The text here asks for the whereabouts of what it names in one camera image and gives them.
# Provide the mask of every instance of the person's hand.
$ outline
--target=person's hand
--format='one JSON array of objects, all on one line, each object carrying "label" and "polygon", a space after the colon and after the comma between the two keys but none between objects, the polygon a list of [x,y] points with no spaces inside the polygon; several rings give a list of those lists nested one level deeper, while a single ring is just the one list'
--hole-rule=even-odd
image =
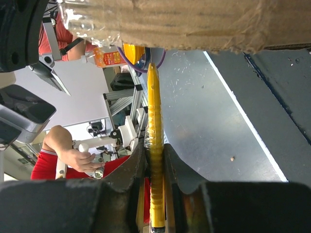
[{"label": "person's hand", "polygon": [[95,154],[91,155],[89,152],[79,152],[75,149],[62,151],[58,157],[62,162],[79,172],[93,172],[105,165],[105,163],[92,163]]}]

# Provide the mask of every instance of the white edge line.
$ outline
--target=white edge line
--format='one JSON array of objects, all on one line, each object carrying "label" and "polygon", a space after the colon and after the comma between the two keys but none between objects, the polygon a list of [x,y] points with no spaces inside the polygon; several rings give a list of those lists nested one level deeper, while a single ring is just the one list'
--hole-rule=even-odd
[{"label": "white edge line", "polygon": [[229,96],[232,98],[233,102],[235,103],[235,105],[237,106],[239,112],[241,113],[243,119],[245,120],[246,124],[248,125],[249,129],[252,131],[253,135],[255,136],[255,138],[257,139],[260,147],[262,148],[263,152],[266,154],[268,160],[270,161],[272,167],[274,168],[274,170],[276,171],[277,175],[279,176],[279,178],[281,179],[281,181],[283,182],[288,182],[288,180],[286,179],[284,173],[282,172],[282,170],[280,169],[280,167],[278,166],[277,162],[275,161],[275,159],[273,158],[272,154],[269,152],[268,148],[266,147],[265,143],[263,142],[263,140],[261,139],[261,137],[259,136],[258,132],[256,131],[255,127],[253,126],[253,124],[251,123],[251,121],[249,120],[249,118],[247,117],[245,111],[242,109],[241,105],[239,104],[236,96],[233,94],[233,92],[230,90],[230,87],[228,86],[228,84],[225,82],[224,78],[222,77],[221,73],[219,72],[218,68],[215,66],[214,62],[212,61],[211,57],[209,56],[209,54],[204,51],[203,52],[204,55],[206,56],[206,58],[208,59],[208,62],[210,63],[210,65],[213,67],[215,73],[217,74],[218,78],[220,79],[220,81],[222,82],[222,84],[224,85],[225,89],[227,90]]}]

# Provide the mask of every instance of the red clothing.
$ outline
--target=red clothing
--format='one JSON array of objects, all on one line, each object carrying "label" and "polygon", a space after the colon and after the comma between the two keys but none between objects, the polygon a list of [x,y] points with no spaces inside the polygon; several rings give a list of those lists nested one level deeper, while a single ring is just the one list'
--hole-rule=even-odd
[{"label": "red clothing", "polygon": [[[113,172],[122,163],[124,163],[129,156],[116,159],[111,162],[105,163],[104,177]],[[57,155],[53,152],[41,151],[35,167],[31,173],[32,180],[54,180],[56,176],[56,164]],[[88,178],[84,172],[78,172],[73,168],[67,168],[66,178],[67,179],[82,179]],[[144,200],[144,222],[149,223],[149,212],[150,209],[150,183],[148,179],[145,179],[145,200]]]},{"label": "red clothing", "polygon": [[[64,27],[60,13],[58,13],[56,17],[56,39],[58,42],[59,49],[63,49],[72,42],[72,34]],[[39,46],[40,55],[43,55],[45,53],[51,53],[49,40],[47,38],[45,31],[42,35],[42,39],[41,38],[39,39],[39,45],[40,45]],[[86,43],[86,52],[91,52],[93,51],[94,48],[96,48],[95,45],[91,45],[88,42]],[[67,54],[65,56],[62,56],[62,60],[68,61]]]}]

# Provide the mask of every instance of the yellow tube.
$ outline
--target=yellow tube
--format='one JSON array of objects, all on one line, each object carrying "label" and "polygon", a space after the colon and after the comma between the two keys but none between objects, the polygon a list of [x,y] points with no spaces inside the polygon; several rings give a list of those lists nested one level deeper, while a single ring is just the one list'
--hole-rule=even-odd
[{"label": "yellow tube", "polygon": [[148,67],[148,135],[151,163],[151,206],[150,220],[153,228],[165,227],[165,207],[163,189],[163,149],[160,83],[155,64]]}]

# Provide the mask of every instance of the cardboard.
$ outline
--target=cardboard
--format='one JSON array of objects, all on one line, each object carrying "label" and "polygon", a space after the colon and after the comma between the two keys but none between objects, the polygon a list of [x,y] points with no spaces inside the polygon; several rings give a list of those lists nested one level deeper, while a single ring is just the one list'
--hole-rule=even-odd
[{"label": "cardboard", "polygon": [[61,7],[82,15],[71,17],[69,29],[106,43],[245,52],[311,44],[310,0],[83,1],[87,7],[66,2]]}]

